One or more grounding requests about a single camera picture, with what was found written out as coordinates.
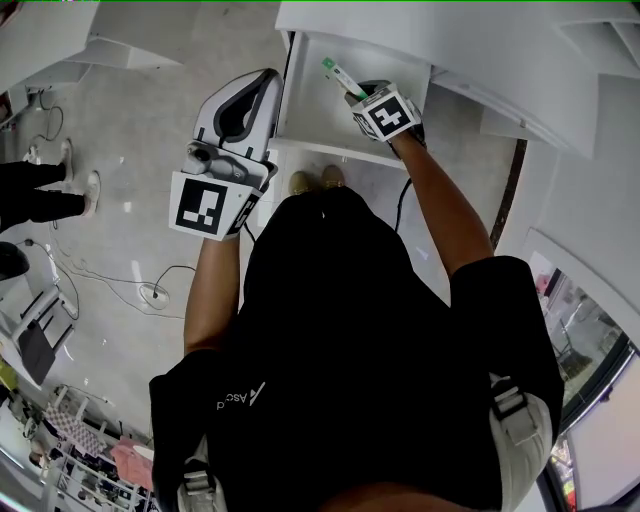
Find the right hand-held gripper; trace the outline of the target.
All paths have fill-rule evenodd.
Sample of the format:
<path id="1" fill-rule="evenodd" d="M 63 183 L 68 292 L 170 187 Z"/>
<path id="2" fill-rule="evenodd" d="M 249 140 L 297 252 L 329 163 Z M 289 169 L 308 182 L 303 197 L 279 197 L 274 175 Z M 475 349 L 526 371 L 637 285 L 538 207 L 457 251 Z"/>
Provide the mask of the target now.
<path id="1" fill-rule="evenodd" d="M 391 142 L 396 135 L 407 132 L 424 143 L 422 115 L 394 83 L 386 80 L 360 82 L 365 97 L 349 93 L 349 106 L 354 121 L 368 138 Z"/>

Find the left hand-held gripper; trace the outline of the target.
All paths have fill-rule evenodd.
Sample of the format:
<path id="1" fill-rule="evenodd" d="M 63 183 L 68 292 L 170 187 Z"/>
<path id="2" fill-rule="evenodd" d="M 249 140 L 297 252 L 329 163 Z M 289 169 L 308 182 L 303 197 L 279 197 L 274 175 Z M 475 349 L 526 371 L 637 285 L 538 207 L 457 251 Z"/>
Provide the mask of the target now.
<path id="1" fill-rule="evenodd" d="M 282 88 L 279 72 L 265 68 L 237 77 L 204 101 L 196 141 L 172 174 L 170 228 L 215 241 L 239 235 L 278 171 L 267 159 Z"/>

